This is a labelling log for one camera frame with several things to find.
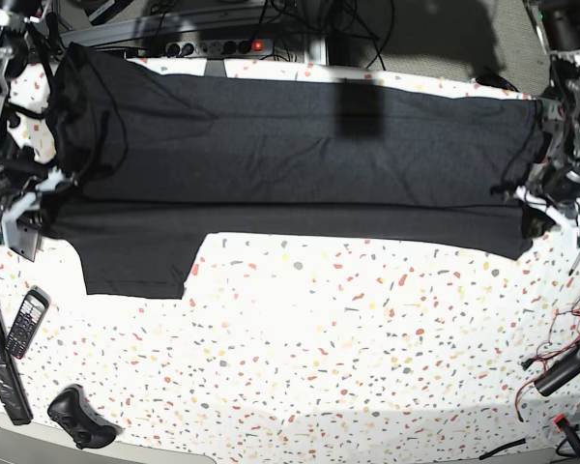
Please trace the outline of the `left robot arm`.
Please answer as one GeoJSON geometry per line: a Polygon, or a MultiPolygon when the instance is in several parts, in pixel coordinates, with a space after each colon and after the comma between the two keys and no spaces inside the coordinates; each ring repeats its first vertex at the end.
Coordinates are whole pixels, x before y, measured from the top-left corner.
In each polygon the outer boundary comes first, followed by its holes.
{"type": "Polygon", "coordinates": [[[523,5],[549,59],[547,94],[559,111],[544,117],[545,154],[516,191],[524,205],[522,231],[537,238],[555,225],[580,227],[580,1],[523,5]]]}

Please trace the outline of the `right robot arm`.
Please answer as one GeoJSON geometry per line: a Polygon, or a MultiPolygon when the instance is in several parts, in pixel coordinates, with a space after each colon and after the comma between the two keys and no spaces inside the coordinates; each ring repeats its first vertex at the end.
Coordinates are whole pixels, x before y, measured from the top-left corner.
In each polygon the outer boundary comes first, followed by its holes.
{"type": "Polygon", "coordinates": [[[11,101],[11,84],[25,71],[31,57],[43,67],[49,91],[55,88],[50,63],[62,57],[57,15],[51,1],[0,1],[0,220],[15,210],[28,193],[37,202],[46,183],[64,182],[64,174],[52,161],[35,160],[34,149],[18,146],[9,133],[22,116],[42,121],[49,109],[34,111],[11,101]]]}

